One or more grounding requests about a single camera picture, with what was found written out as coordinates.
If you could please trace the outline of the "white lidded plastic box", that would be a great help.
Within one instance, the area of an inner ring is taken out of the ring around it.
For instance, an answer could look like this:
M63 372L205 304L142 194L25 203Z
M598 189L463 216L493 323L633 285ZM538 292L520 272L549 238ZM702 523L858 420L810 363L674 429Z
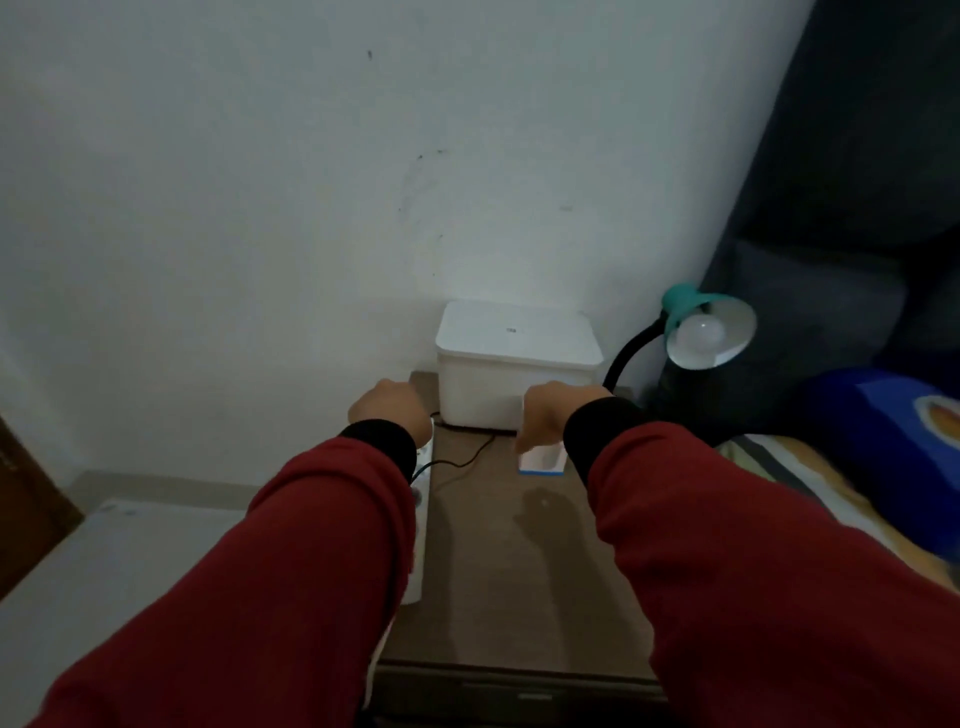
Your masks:
M436 349L440 417L483 431L518 431L530 387L592 384L604 362L584 314L480 300L446 304Z

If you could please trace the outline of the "person's left hand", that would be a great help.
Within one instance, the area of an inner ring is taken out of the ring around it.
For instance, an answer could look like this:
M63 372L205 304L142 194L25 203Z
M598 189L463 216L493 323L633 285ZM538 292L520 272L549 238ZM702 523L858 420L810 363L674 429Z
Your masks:
M386 421L402 428L417 449L433 437L434 424L416 388L409 382L381 379L348 409L350 425Z

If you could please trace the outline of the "brown wooden door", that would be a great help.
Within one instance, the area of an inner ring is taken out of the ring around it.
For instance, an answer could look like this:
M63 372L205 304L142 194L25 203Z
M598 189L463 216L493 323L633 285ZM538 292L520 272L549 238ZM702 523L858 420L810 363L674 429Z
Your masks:
M0 417L0 601L84 520Z

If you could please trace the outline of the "dark grey headboard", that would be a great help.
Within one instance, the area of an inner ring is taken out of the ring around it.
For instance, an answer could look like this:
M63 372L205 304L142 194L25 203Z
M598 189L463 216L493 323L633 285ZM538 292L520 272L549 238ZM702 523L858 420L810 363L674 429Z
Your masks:
M833 370L960 396L960 0L816 0L702 288L758 321L662 370L653 414L704 440L776 431Z

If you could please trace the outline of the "blue printed pillow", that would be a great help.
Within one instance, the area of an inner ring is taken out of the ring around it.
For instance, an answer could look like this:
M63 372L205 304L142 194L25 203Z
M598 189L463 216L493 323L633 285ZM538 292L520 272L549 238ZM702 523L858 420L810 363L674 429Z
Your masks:
M895 530L960 563L960 388L876 368L833 370L799 385L782 419Z

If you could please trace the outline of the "small white blue box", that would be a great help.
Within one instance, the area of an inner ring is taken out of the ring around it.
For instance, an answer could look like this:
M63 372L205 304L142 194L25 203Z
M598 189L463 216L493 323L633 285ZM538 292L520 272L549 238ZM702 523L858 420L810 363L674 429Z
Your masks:
M567 462L563 443L538 445L519 455L518 472L522 476L561 477Z

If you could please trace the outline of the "person's right forearm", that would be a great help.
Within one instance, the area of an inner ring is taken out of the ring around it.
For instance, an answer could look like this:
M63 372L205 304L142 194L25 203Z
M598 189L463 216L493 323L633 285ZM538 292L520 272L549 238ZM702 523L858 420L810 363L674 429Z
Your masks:
M960 595L622 398L563 442L690 728L960 728Z

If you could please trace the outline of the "person's right hand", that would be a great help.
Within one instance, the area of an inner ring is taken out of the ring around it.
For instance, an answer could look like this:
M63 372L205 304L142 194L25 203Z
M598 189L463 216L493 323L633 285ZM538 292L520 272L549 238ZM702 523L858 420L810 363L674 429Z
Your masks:
M571 385L551 380L523 395L522 418L514 441L518 455L562 441L570 417L580 408L614 394L600 385Z

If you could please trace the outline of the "teal gooseneck desk lamp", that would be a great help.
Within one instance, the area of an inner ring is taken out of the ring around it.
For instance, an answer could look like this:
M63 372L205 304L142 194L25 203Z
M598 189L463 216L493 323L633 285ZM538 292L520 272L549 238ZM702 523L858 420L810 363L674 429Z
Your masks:
M610 363L602 385L609 392L630 361L661 338L666 358L687 371L706 371L739 357L753 341L759 318L746 301L725 294L706 293L679 283L660 300L657 318L633 336Z

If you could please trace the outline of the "brown bedside table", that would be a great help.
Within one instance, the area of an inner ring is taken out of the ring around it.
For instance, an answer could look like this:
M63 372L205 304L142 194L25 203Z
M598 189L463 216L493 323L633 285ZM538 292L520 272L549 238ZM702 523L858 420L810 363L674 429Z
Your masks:
M422 598L399 609L378 728L682 728L653 630L596 535L573 467L519 474L513 439L437 430Z

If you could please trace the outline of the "white light bulb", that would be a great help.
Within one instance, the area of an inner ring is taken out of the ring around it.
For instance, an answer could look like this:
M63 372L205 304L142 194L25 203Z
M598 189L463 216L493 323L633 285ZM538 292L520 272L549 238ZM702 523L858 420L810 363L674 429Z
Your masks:
M670 357L686 370L714 368L716 359L724 350L726 337L723 321L712 314L693 314L675 329Z

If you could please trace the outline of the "striped bed sheet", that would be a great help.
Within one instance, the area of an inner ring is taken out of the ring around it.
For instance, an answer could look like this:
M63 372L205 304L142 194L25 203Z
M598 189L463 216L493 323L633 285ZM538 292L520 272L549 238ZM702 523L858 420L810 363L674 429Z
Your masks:
M716 451L756 476L818 501L839 523L866 533L919 575L960 595L960 564L908 540L811 446L786 436L742 434L717 445Z

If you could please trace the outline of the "person's left forearm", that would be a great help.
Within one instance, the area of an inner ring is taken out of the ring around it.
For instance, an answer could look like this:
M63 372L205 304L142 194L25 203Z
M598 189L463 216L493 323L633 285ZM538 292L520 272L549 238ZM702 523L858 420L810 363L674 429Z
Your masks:
M294 456L27 728L358 728L414 562L417 448L386 419Z

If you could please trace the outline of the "white power strip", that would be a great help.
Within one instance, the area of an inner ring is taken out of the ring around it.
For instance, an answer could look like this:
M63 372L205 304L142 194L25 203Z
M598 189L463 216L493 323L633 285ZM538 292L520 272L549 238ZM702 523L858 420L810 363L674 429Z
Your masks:
M430 499L430 463L433 462L433 450L434 438L431 437L416 452L414 480L411 483L415 517L414 561L406 589L400 601L401 606L418 603L423 597L426 570L426 530Z

